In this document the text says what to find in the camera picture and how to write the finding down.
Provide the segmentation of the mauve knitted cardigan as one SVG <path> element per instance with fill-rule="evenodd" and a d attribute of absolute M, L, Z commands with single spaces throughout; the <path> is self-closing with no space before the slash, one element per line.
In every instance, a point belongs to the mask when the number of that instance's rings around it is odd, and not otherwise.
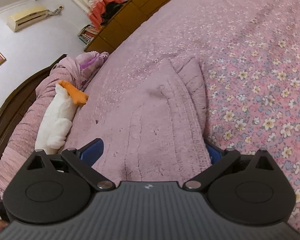
<path fill-rule="evenodd" d="M 66 148 L 104 143 L 93 168 L 115 183 L 178 181 L 207 169 L 206 92 L 199 61 L 162 59 L 138 73 L 107 62 L 87 87 Z"/>

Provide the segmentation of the white plush goose toy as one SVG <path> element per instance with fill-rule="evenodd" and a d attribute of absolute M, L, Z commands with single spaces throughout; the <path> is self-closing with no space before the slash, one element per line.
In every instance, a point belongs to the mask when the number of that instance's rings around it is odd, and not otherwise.
<path fill-rule="evenodd" d="M 44 150 L 46 154 L 56 154 L 64 146 L 78 107 L 85 105 L 89 99 L 85 92 L 65 80 L 56 83 L 55 92 L 39 126 L 34 145 L 35 150 Z"/>

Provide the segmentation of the pink folded quilt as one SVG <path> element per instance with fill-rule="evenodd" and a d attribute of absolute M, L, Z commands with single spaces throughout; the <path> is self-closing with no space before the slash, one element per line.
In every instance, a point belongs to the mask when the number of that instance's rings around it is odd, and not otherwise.
<path fill-rule="evenodd" d="M 68 81 L 80 88 L 79 66 L 75 59 L 65 57 L 59 61 L 51 69 L 50 75 L 37 86 L 35 102 L 15 127 L 0 158 L 0 194 L 3 194 L 7 185 L 34 150 L 39 126 L 56 94 L 56 83 L 60 80 Z"/>

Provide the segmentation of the dark wooden headboard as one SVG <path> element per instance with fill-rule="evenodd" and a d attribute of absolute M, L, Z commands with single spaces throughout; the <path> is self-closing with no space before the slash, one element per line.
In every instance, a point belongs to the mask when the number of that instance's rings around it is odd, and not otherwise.
<path fill-rule="evenodd" d="M 0 107 L 0 158 L 15 127 L 36 100 L 37 86 L 50 75 L 51 69 L 66 57 L 61 55 L 50 66 L 40 70 L 19 85 Z"/>

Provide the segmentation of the purple pillow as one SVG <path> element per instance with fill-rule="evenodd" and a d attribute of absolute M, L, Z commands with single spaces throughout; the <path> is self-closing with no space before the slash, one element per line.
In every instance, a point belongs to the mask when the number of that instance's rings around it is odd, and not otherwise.
<path fill-rule="evenodd" d="M 90 81 L 107 61 L 109 55 L 106 51 L 102 53 L 91 51 L 78 55 L 75 58 L 79 66 L 79 90 L 84 91 L 86 89 Z"/>

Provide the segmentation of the pink floral bed sheet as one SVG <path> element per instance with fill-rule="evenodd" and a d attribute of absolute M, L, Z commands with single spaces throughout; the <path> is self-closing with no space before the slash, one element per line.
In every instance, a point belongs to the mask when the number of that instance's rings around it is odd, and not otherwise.
<path fill-rule="evenodd" d="M 171 0 L 105 64 L 140 73 L 188 57 L 205 84 L 203 139 L 267 149 L 294 189 L 289 223 L 300 231 L 300 0 Z"/>

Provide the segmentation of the row of books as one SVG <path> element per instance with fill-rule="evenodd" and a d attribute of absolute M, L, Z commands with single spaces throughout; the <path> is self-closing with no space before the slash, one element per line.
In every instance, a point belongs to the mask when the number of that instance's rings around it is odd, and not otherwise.
<path fill-rule="evenodd" d="M 93 24 L 88 24 L 78 33 L 78 38 L 84 43 L 89 44 L 98 34 L 98 30 Z"/>

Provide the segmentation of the black garment on cabinet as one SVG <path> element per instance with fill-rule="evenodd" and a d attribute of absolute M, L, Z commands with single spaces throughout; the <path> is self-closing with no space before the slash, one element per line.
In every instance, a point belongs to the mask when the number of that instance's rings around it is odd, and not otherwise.
<path fill-rule="evenodd" d="M 106 25 L 111 18 L 127 3 L 127 1 L 122 3 L 117 2 L 110 2 L 106 5 L 105 12 L 101 14 L 102 22 L 100 23 L 101 26 Z"/>

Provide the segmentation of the wooden cabinet unit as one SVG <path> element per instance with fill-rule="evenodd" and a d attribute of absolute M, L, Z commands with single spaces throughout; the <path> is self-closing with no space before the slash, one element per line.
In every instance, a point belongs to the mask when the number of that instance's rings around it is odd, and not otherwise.
<path fill-rule="evenodd" d="M 129 0 L 101 28 L 96 37 L 85 46 L 84 51 L 112 53 L 124 42 L 143 22 L 170 0 Z"/>

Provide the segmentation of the wall air conditioner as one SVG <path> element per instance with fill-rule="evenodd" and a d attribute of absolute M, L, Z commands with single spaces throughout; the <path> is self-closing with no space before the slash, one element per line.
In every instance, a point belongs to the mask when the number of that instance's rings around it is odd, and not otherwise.
<path fill-rule="evenodd" d="M 11 15 L 7 19 L 7 26 L 15 33 L 46 19 L 48 15 L 49 10 L 45 6 L 31 7 Z"/>

